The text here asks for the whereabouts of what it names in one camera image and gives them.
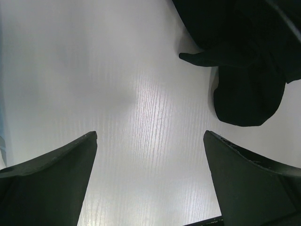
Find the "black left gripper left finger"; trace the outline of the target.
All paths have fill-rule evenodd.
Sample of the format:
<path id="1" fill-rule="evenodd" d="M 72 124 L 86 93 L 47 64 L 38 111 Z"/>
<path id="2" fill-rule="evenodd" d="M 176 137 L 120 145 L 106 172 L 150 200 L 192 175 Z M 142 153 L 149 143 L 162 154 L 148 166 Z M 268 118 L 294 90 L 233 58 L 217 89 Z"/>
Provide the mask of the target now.
<path id="1" fill-rule="evenodd" d="M 97 133 L 0 171 L 2 226 L 75 226 L 97 151 Z"/>

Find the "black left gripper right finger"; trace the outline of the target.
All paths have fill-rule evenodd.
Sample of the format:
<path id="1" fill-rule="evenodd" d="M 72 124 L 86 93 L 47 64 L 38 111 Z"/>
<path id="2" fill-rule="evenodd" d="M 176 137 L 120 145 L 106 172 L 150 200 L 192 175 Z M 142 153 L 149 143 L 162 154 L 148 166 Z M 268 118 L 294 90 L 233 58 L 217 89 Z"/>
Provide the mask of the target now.
<path id="1" fill-rule="evenodd" d="M 225 226 L 299 226 L 301 170 L 242 148 L 212 131 L 204 146 Z"/>

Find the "black t-shirt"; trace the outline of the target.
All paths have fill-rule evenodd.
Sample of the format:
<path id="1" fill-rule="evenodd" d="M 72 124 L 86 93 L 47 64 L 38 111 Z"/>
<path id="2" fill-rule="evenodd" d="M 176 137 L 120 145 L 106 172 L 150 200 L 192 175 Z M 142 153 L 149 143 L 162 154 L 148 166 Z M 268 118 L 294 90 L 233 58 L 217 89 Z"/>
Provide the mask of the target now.
<path id="1" fill-rule="evenodd" d="M 301 78 L 298 0 L 175 0 L 201 52 L 180 53 L 193 65 L 218 68 L 217 118 L 252 127 L 279 108 L 286 84 Z"/>

